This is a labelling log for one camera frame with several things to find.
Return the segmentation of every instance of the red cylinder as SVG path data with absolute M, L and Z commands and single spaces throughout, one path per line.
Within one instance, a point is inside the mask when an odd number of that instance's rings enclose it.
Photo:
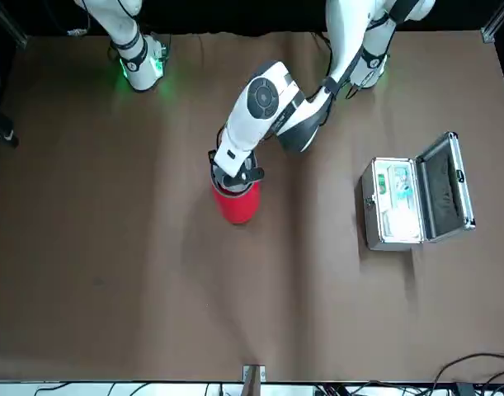
M 255 155 L 252 157 L 254 166 L 257 164 Z M 251 183 L 244 191 L 231 192 L 225 190 L 216 180 L 213 167 L 210 167 L 211 190 L 222 216 L 231 224 L 244 224 L 251 220 L 259 209 L 261 190 L 259 183 Z

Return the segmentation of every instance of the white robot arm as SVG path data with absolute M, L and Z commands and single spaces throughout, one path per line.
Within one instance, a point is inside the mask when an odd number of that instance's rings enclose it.
M 365 33 L 361 58 L 350 76 L 356 90 L 371 88 L 378 82 L 397 26 L 409 20 L 420 21 L 434 4 L 435 0 L 388 2 L 376 13 Z
M 304 151 L 312 143 L 330 110 L 331 101 L 341 87 L 364 72 L 362 67 L 367 64 L 364 53 L 371 51 L 373 46 L 378 47 L 374 49 L 376 55 L 387 53 L 393 36 L 388 31 L 393 26 L 394 32 L 394 27 L 399 22 L 392 21 L 385 30 L 380 30 L 370 28 L 371 23 L 375 24 L 372 21 L 393 14 L 393 10 L 399 16 L 406 12 L 404 21 L 408 18 L 422 19 L 434 2 L 435 0 L 327 0 L 327 30 L 332 48 L 330 75 L 323 81 L 318 93 L 307 100 L 281 62 L 260 68 L 239 96 L 224 126 L 220 146 L 214 156 L 214 167 L 222 169 L 229 177 L 221 184 L 227 186 L 228 182 L 231 185 L 251 182 L 247 179 L 247 169 L 243 164 L 266 134 L 275 134 L 286 150 Z M 376 39 L 369 40 L 368 34 Z
M 142 0 L 74 0 L 106 30 L 121 57 L 125 76 L 135 91 L 151 88 L 163 75 L 168 49 L 150 35 L 142 35 L 133 19 Z

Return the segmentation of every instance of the silver briefcase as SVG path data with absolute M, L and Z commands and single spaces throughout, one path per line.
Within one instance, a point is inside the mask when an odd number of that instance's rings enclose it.
M 371 250 L 408 250 L 475 228 L 455 132 L 416 158 L 374 158 L 361 185 Z

